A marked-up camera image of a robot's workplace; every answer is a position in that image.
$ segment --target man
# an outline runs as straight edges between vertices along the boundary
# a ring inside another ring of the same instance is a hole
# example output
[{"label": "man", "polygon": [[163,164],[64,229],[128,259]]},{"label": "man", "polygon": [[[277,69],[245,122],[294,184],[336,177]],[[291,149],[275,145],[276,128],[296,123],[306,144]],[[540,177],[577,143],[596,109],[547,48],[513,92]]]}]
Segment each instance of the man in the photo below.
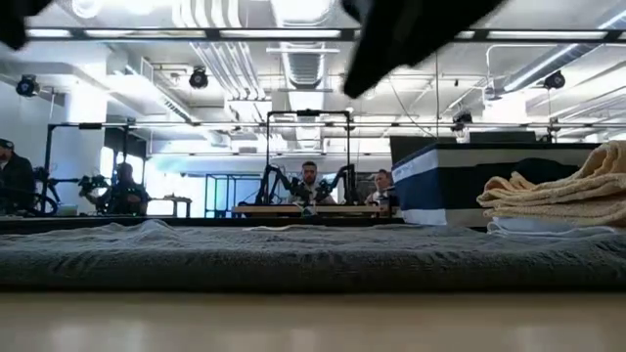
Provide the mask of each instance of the man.
[{"label": "man", "polygon": [[380,201],[382,199],[388,198],[386,189],[391,186],[391,177],[389,176],[387,170],[379,170],[376,174],[376,178],[374,179],[374,183],[376,184],[376,191],[367,197],[365,203],[376,203],[377,205],[380,205]]},{"label": "man", "polygon": [[128,163],[117,166],[117,182],[100,197],[84,195],[90,203],[107,209],[108,214],[142,215],[148,211],[149,196],[142,185],[133,180],[133,167]]},{"label": "man", "polygon": [[18,191],[0,198],[0,208],[4,208],[5,212],[12,213],[34,205],[36,185],[32,165],[27,158],[16,154],[13,142],[5,139],[0,139],[0,189],[2,188]]},{"label": "man", "polygon": [[[302,183],[304,183],[304,188],[311,192],[309,201],[312,201],[313,199],[315,199],[315,196],[317,195],[317,192],[315,191],[315,189],[317,189],[318,187],[317,165],[315,164],[315,162],[306,161],[302,164]],[[304,199],[290,195],[289,197],[290,203],[297,202],[297,201],[304,201]],[[333,199],[333,197],[328,196],[322,201],[320,201],[319,204],[331,205],[331,204],[335,204],[335,200]]]}]

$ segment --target navy box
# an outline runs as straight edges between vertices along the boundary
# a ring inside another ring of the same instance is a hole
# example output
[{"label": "navy box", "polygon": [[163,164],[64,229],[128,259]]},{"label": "navy box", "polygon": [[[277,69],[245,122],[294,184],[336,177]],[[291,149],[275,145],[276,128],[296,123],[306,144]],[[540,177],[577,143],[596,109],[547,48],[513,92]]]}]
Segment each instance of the navy box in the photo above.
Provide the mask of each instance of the navy box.
[{"label": "navy box", "polygon": [[509,179],[518,162],[544,158],[581,166],[597,144],[433,144],[393,165],[407,223],[485,227],[476,202],[493,176]]}]

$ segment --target beige towel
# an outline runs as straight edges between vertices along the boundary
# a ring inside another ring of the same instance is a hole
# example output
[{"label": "beige towel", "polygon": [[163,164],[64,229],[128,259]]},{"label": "beige towel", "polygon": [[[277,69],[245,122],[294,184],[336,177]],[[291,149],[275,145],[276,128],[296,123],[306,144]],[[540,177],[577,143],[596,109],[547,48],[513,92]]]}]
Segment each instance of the beige towel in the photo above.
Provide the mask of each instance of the beige towel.
[{"label": "beige towel", "polygon": [[478,203],[485,216],[533,217],[580,226],[626,227],[626,142],[613,141],[589,154],[579,171],[555,182],[534,185],[518,173],[494,177]]},{"label": "beige towel", "polygon": [[484,207],[536,206],[600,198],[626,191],[626,142],[613,141],[589,154],[580,170],[555,182],[534,185],[515,173],[494,177],[477,201]]},{"label": "beige towel", "polygon": [[577,226],[626,227],[626,195],[567,204],[498,206],[485,211],[485,216],[558,220]]}]

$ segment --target wooden platform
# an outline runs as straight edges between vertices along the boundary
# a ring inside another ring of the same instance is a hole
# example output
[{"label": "wooden platform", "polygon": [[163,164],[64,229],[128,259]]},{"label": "wooden platform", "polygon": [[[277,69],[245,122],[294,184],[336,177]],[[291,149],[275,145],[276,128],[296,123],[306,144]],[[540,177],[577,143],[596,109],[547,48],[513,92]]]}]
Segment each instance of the wooden platform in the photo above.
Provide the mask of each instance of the wooden platform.
[{"label": "wooden platform", "polygon": [[619,352],[623,295],[2,294],[2,352]]},{"label": "wooden platform", "polygon": [[[319,205],[315,211],[320,214],[378,214],[384,211],[371,205]],[[299,214],[302,210],[295,205],[245,205],[233,207],[239,214]]]}]

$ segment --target gray towel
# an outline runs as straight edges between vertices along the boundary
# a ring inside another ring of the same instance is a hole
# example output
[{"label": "gray towel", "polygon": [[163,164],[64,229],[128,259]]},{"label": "gray towel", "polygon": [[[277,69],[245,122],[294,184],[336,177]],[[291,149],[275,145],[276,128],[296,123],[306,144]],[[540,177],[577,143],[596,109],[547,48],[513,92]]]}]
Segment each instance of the gray towel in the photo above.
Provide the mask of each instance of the gray towel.
[{"label": "gray towel", "polygon": [[135,227],[0,236],[7,289],[419,292],[626,288],[626,237],[449,227]]}]

